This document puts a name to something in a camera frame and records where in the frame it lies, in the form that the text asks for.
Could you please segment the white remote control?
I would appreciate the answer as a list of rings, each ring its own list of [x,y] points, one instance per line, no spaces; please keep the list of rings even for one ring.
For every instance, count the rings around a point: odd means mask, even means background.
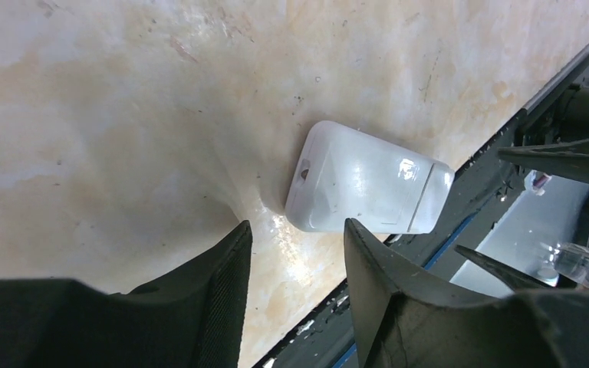
[[[413,223],[435,163],[401,146],[324,120],[310,129],[285,215],[303,232],[342,232],[356,219],[374,233],[422,234]]]

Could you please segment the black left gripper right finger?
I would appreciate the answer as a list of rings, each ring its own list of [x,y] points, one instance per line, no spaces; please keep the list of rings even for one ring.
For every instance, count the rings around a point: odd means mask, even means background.
[[[344,258],[362,367],[589,367],[589,291],[480,294],[410,262],[354,218]]]

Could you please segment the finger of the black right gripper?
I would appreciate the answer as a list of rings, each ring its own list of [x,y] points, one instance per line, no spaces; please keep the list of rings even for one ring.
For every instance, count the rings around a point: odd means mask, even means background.
[[[503,264],[494,258],[490,258],[476,250],[462,245],[456,245],[455,251],[481,269],[487,271],[513,291],[551,288],[551,285]]]
[[[526,169],[589,184],[589,138],[543,146],[501,148],[498,157]]]

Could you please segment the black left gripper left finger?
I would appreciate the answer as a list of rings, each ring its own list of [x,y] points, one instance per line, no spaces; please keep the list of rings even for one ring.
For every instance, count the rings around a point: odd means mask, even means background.
[[[0,280],[0,367],[234,367],[252,230],[126,294],[72,279]]]

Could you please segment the white battery cover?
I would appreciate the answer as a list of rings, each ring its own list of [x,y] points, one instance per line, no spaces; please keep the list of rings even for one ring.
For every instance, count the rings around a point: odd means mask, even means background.
[[[410,220],[408,234],[428,234],[436,227],[454,177],[455,172],[445,163],[433,163]]]

